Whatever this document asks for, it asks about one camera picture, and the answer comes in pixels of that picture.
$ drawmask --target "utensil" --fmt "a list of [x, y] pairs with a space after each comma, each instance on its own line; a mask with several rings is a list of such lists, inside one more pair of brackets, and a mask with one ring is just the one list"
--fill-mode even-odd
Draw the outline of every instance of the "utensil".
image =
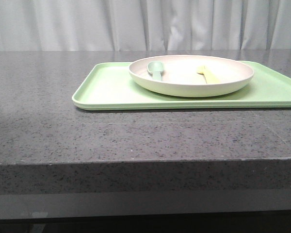
[[220, 80], [213, 74], [207, 66], [199, 66], [197, 73], [203, 74], [207, 84], [220, 83]]
[[164, 64], [160, 61], [152, 61], [147, 65], [147, 71], [152, 75], [153, 80], [162, 81]]

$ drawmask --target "green tray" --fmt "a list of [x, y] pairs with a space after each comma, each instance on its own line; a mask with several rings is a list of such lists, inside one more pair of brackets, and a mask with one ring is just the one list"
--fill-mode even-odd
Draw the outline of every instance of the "green tray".
[[259, 63], [243, 61], [255, 75], [244, 88], [207, 98], [182, 98], [148, 91], [129, 75], [128, 62], [97, 64], [72, 96], [85, 110], [291, 107], [291, 78]]

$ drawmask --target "curtain fold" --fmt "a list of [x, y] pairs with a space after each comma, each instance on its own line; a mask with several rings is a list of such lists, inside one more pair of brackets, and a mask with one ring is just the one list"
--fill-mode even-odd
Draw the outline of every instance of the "curtain fold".
[[291, 49], [291, 0], [0, 0], [0, 51]]

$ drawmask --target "white plate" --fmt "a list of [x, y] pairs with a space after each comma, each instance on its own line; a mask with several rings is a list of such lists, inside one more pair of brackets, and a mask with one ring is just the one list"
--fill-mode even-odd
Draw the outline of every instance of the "white plate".
[[[147, 71], [151, 61], [164, 63], [162, 81], [152, 80]], [[207, 65], [221, 81], [207, 84], [198, 66]], [[199, 55], [167, 55], [137, 60], [129, 66], [129, 73], [140, 86], [154, 92], [180, 97], [210, 97], [228, 94], [246, 86], [254, 70], [239, 61]]]

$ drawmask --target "granite countertop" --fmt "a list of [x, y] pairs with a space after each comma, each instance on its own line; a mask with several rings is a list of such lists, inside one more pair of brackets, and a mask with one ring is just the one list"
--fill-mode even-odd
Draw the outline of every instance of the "granite countertop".
[[165, 54], [254, 61], [291, 77], [291, 50], [0, 52], [0, 195], [291, 187], [291, 109], [73, 105], [95, 64]]

